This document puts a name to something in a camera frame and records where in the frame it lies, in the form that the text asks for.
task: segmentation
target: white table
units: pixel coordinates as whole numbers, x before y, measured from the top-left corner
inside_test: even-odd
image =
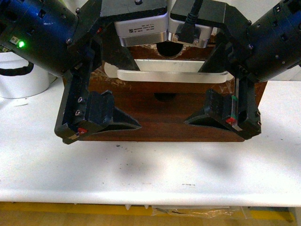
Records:
[[[62,93],[57,80],[0,98],[0,201],[301,206],[301,82],[269,82],[262,134],[243,143],[65,145],[53,132]]]

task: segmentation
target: wooden block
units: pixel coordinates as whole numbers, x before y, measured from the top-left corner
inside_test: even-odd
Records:
[[[214,45],[208,48],[183,47],[174,57],[165,57],[156,45],[129,48],[135,59],[205,60]],[[259,104],[266,83],[256,84]],[[142,128],[135,131],[105,132],[85,138],[90,141],[156,141],[156,142],[242,142],[233,132],[200,128],[184,124],[195,111],[202,108],[205,92],[214,89],[221,94],[234,93],[234,80],[222,84],[132,82],[109,78],[99,68],[92,73],[89,90],[100,93],[111,90],[115,106],[139,121]],[[154,93],[176,94],[169,102],[156,99]]]

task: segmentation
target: yellow floor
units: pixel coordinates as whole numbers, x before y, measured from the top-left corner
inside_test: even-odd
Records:
[[[296,226],[284,220],[218,220],[188,217],[152,217],[0,211],[1,226]]]
[[[253,210],[240,220],[151,214],[137,206],[0,202],[0,226],[296,226],[290,212]]]

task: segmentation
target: black cylinder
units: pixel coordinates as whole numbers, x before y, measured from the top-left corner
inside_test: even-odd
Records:
[[[82,58],[67,50],[77,23],[57,0],[0,1],[0,45],[59,77]]]
[[[247,30],[253,53],[244,63],[267,81],[301,61],[301,0],[282,0]]]

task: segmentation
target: robotic arm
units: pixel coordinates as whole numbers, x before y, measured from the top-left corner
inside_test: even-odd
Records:
[[[110,91],[87,90],[102,61],[139,70],[126,46],[168,39],[204,48],[212,28],[219,28],[216,48],[199,72],[230,72],[235,95],[207,91],[204,108],[185,123],[230,130],[245,139],[261,132],[254,83],[301,61],[301,0],[282,0],[254,24],[235,7],[214,0],[178,0],[170,18],[165,0],[89,0],[76,13],[57,0],[0,0],[0,45],[29,61],[27,68],[0,73],[21,75],[33,63],[67,79],[55,126],[67,144],[141,127],[114,106]]]

